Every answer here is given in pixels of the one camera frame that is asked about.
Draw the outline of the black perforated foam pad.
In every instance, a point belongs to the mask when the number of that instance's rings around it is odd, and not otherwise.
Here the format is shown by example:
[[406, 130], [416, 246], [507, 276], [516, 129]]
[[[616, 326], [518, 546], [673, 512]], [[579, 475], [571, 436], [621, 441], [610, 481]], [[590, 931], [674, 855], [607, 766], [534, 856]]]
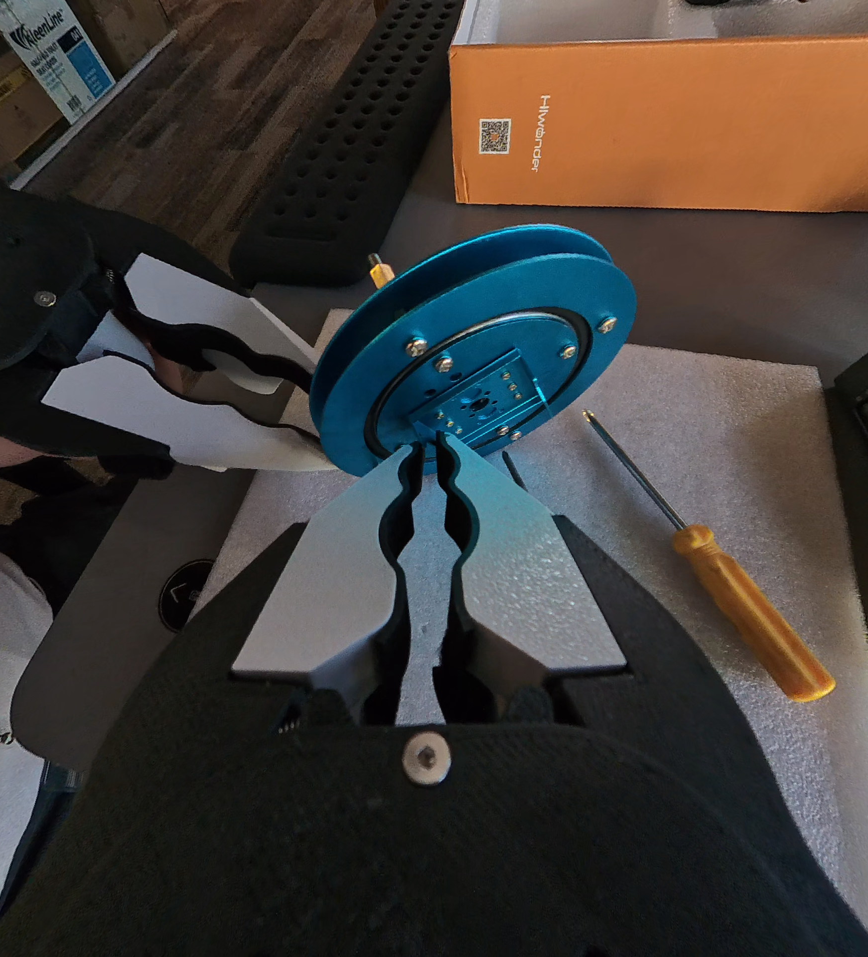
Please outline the black perforated foam pad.
[[238, 283], [337, 287], [366, 274], [447, 101], [463, 6], [387, 3], [234, 243]]

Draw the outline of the blue round metal turntable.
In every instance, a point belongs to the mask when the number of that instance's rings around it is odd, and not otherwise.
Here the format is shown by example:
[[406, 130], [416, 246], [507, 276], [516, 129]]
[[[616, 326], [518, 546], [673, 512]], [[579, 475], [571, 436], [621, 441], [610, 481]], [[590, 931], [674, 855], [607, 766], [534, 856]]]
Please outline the blue round metal turntable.
[[550, 422], [625, 343], [636, 296], [603, 246], [555, 225], [486, 233], [388, 281], [325, 347], [309, 411], [362, 476], [449, 434], [487, 456]]

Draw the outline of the orange cardboard box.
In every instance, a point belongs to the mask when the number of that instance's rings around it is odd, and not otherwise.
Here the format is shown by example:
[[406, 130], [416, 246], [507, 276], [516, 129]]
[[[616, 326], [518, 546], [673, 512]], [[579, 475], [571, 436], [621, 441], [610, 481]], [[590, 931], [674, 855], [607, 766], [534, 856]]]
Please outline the orange cardboard box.
[[868, 1], [465, 2], [456, 198], [868, 212]]

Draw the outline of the yellow-handled screwdriver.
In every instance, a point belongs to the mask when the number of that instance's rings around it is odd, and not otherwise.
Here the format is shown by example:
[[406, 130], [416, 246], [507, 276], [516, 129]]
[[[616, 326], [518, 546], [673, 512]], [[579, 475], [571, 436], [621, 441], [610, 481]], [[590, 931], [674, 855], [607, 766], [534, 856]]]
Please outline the yellow-handled screwdriver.
[[694, 575], [718, 609], [739, 632], [775, 683], [791, 700], [820, 700], [836, 681], [808, 649], [739, 562], [715, 541], [703, 524], [688, 524], [657, 490], [627, 452], [590, 410], [583, 416], [622, 466], [669, 520], [675, 532], [674, 550], [690, 564]]

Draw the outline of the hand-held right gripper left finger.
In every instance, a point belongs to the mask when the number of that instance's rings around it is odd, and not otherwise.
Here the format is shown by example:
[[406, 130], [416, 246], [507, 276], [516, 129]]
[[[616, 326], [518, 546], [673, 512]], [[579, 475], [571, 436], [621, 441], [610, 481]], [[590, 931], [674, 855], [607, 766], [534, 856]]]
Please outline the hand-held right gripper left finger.
[[240, 679], [337, 692], [356, 722], [391, 720], [411, 628], [398, 557], [414, 534], [424, 448], [398, 448], [305, 527], [232, 664]]

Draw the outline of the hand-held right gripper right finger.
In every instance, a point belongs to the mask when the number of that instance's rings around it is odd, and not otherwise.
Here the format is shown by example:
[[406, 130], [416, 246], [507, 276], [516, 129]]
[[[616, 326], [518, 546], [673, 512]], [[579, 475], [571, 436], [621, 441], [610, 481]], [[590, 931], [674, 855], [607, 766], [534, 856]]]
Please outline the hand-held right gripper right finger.
[[434, 686], [450, 723], [494, 721], [523, 687], [626, 669], [555, 517], [458, 438], [439, 433], [444, 528], [461, 555]]

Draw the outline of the white foam sheet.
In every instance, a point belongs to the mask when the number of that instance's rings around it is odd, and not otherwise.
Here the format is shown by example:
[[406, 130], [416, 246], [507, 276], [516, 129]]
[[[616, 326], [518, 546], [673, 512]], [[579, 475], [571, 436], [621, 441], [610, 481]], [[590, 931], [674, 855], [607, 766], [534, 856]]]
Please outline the white foam sheet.
[[[739, 560], [834, 676], [832, 694], [787, 700], [583, 409]], [[627, 344], [509, 452], [534, 497], [645, 586], [715, 665], [815, 857], [868, 929], [868, 635], [818, 372]]]

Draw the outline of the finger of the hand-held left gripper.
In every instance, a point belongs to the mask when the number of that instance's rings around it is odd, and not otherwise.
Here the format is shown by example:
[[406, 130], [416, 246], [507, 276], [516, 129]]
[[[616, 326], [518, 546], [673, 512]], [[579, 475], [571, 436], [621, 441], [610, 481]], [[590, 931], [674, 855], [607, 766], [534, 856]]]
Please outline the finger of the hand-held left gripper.
[[152, 371], [113, 354], [63, 369], [42, 403], [168, 447], [177, 463], [222, 471], [335, 470], [313, 439], [257, 423], [225, 403], [187, 400]]
[[140, 255], [124, 277], [130, 312], [156, 351], [236, 385], [271, 394], [282, 380], [309, 390], [312, 346], [250, 296]]

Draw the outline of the person's jeans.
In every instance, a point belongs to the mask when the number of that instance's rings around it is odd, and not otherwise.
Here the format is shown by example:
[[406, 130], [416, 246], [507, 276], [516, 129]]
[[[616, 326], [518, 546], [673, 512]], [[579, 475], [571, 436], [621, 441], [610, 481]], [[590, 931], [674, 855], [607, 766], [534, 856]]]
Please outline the person's jeans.
[[57, 831], [69, 816], [86, 772], [45, 761], [30, 819], [22, 833], [0, 895], [0, 919], [18, 897], [31, 871], [45, 855]]

